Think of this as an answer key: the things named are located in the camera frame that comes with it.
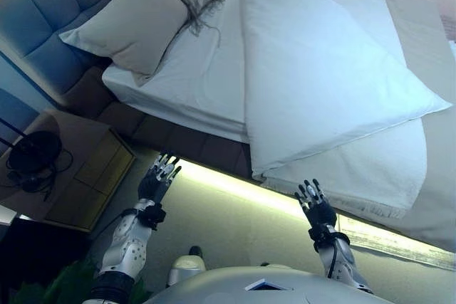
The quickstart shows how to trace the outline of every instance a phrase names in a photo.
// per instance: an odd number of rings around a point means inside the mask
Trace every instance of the floor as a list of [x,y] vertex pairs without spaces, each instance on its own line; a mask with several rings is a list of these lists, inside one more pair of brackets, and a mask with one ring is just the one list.
[[[137,200],[136,189],[156,152],[134,147],[138,156],[93,232],[96,235]],[[183,162],[183,169],[163,199],[165,222],[152,233],[142,278],[154,293],[164,289],[172,262],[198,244],[207,267],[281,263],[323,274],[308,237],[310,228],[297,202],[252,184],[253,196],[229,189],[243,181]],[[110,245],[111,226],[93,244],[91,256],[101,262]],[[397,304],[456,303],[456,273],[405,261],[366,248],[353,248],[360,272],[375,294]]]

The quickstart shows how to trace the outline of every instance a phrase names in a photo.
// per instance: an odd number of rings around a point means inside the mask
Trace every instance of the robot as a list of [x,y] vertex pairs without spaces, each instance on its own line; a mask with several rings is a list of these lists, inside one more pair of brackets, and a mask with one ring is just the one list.
[[[103,257],[89,298],[83,304],[127,304],[132,286],[146,259],[152,230],[164,221],[161,201],[181,170],[179,158],[160,153],[138,187],[139,201],[122,213],[113,240]],[[358,272],[347,235],[337,232],[336,213],[316,179],[305,180],[295,197],[311,229],[309,235],[326,277],[283,265],[229,267],[206,270],[197,246],[178,258],[167,288],[145,304],[386,304],[374,296]]]

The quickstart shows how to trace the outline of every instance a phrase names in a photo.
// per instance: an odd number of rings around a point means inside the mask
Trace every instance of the white duvet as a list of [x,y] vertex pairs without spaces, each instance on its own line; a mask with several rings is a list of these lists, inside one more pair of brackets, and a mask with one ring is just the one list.
[[[420,121],[359,138],[450,104],[356,14],[334,0],[242,0],[252,169],[282,192],[322,176],[336,206],[401,217],[425,178]],[[400,130],[415,139],[395,135]]]

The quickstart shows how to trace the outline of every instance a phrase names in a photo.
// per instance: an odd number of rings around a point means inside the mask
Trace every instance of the lamp base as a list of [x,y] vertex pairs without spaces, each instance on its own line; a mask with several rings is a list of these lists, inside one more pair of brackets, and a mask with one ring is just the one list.
[[33,132],[14,145],[8,163],[17,172],[31,174],[52,164],[61,150],[62,141],[57,135],[47,131]]

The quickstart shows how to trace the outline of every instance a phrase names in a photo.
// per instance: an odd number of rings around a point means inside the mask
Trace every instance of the wooden nightstand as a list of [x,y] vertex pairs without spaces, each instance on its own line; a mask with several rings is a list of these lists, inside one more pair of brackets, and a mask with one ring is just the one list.
[[[0,187],[0,204],[36,221],[90,232],[128,172],[134,154],[110,126],[57,110],[40,114],[26,132],[37,130],[56,133],[63,148],[73,154],[73,164],[57,175],[46,201],[40,193]],[[8,155],[0,158],[0,184],[11,183],[5,168]],[[68,164],[68,157],[65,153],[59,156],[57,169]]]

